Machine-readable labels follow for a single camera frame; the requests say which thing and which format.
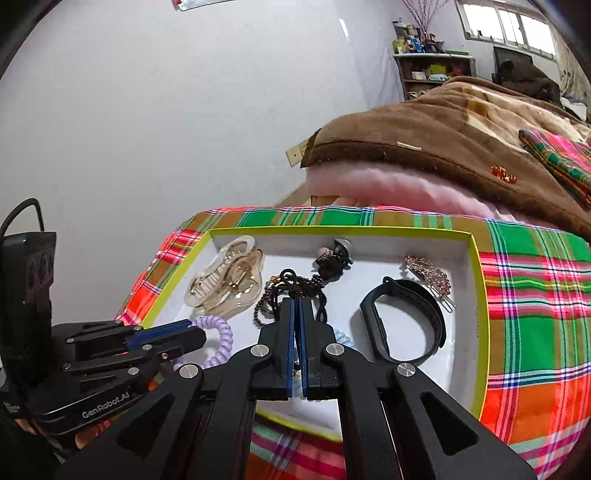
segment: brown blanket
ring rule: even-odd
[[[424,170],[591,241],[591,213],[521,148],[520,129],[578,142],[591,134],[554,105],[486,80],[457,77],[409,102],[333,120],[312,136],[301,166],[369,160]],[[495,177],[492,165],[505,167],[517,183]]]

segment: window pane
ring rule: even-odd
[[[521,43],[523,45],[523,35],[519,29],[517,14],[513,12],[507,12],[505,10],[499,10],[499,15],[501,16],[501,21],[503,22],[503,28],[505,29],[507,40]]]
[[[521,21],[523,22],[525,35],[527,35],[527,43],[530,47],[539,48],[547,53],[556,55],[548,25],[525,15],[521,15]]]
[[[482,7],[480,5],[464,5],[464,11],[472,30],[472,35],[482,33],[483,37],[493,37],[503,40],[503,31],[499,23],[499,17],[492,7]]]

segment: electrical outlet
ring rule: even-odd
[[[285,152],[285,154],[287,155],[287,160],[289,161],[292,167],[295,167],[304,158],[304,153],[306,153],[306,147],[308,146],[309,140],[310,139],[308,138],[304,140],[301,144],[296,145],[295,147],[291,147],[288,151]]]

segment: silver screw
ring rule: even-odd
[[[339,356],[345,353],[345,347],[340,343],[331,343],[326,346],[326,353],[329,355]]]
[[[254,356],[265,356],[269,353],[269,347],[267,347],[267,345],[259,343],[258,345],[255,345],[251,348],[251,353]]]
[[[178,369],[178,373],[180,373],[183,378],[193,378],[199,373],[199,367],[193,364],[183,365]]]
[[[402,362],[401,364],[398,364],[398,366],[396,367],[396,370],[403,377],[412,377],[415,373],[417,373],[417,369],[414,368],[414,365],[406,363],[406,362]]]

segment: window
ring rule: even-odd
[[[495,0],[456,0],[466,38],[516,46],[554,59],[550,27],[535,10]]]

